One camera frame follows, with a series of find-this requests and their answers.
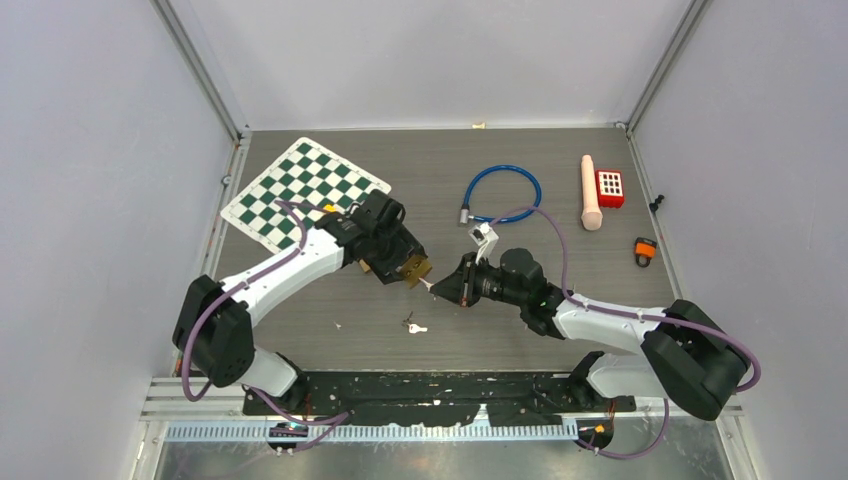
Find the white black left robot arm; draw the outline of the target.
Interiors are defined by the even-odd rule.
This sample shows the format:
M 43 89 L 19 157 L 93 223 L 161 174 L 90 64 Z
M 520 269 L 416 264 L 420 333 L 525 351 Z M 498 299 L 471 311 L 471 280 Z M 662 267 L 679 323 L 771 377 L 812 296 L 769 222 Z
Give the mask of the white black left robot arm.
M 223 280 L 201 275 L 188 286 L 172 335 L 182 354 L 179 377 L 190 401 L 211 387 L 259 391 L 284 414 L 307 398 L 302 370 L 256 344 L 254 329 L 283 301 L 351 264 L 365 264 L 383 285 L 415 287 L 431 271 L 421 242 L 404 224 L 406 209 L 374 190 L 345 210 L 280 200 L 299 238 L 289 247 Z

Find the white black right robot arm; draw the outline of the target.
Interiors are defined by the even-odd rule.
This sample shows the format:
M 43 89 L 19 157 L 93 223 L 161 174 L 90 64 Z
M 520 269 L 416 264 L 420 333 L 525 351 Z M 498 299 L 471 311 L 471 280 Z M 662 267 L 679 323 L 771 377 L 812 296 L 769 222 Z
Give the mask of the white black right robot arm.
M 428 290 L 463 308 L 482 299 L 511 305 L 540 336 L 604 346 L 573 372 L 571 397 L 584 410 L 619 396 L 653 397 L 714 420 L 760 373 L 751 353 L 694 303 L 636 308 L 595 301 L 549 281 L 523 248 L 507 250 L 497 264 L 469 252 Z

